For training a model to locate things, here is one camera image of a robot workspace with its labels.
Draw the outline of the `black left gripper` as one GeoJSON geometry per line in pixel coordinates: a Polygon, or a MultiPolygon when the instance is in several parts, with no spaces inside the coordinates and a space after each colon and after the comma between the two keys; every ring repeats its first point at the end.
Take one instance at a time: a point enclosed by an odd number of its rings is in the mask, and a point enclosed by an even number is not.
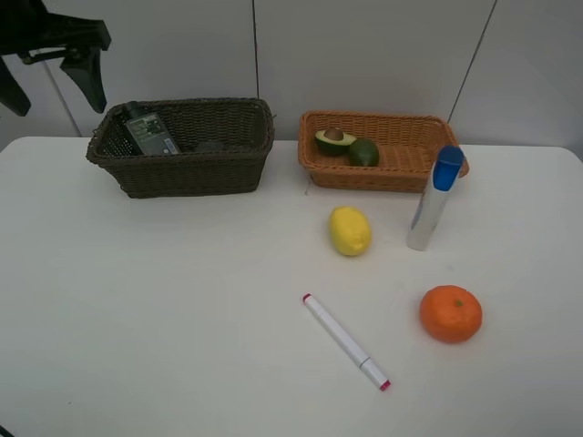
{"type": "MultiPolygon", "coordinates": [[[[60,69],[77,85],[92,109],[104,112],[107,99],[101,76],[101,51],[111,36],[102,20],[48,12],[41,1],[1,0],[1,54],[25,62],[64,58],[60,69]]],[[[19,117],[31,102],[0,58],[0,100],[19,117]]]]}

